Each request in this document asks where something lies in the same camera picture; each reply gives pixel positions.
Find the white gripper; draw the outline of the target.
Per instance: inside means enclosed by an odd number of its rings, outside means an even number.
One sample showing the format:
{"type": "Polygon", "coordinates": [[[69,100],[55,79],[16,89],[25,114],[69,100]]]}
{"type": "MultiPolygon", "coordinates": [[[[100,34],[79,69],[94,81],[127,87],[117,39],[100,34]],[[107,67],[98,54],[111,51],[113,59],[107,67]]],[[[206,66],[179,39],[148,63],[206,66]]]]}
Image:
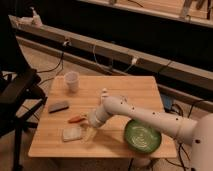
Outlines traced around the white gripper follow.
{"type": "Polygon", "coordinates": [[[85,141],[91,141],[97,132],[97,128],[91,125],[89,122],[86,123],[86,134],[84,137],[85,141]]]}

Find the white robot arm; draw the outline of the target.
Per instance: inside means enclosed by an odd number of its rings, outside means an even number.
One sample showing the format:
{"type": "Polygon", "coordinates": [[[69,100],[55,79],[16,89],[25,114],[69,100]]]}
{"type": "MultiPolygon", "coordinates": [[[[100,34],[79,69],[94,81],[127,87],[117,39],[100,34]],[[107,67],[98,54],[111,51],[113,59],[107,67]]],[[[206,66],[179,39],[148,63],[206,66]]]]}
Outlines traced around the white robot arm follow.
{"type": "Polygon", "coordinates": [[[99,128],[114,115],[141,121],[167,136],[190,145],[190,171],[213,169],[213,113],[196,121],[136,107],[121,98],[108,96],[88,114],[88,122],[93,128],[99,128]]]}

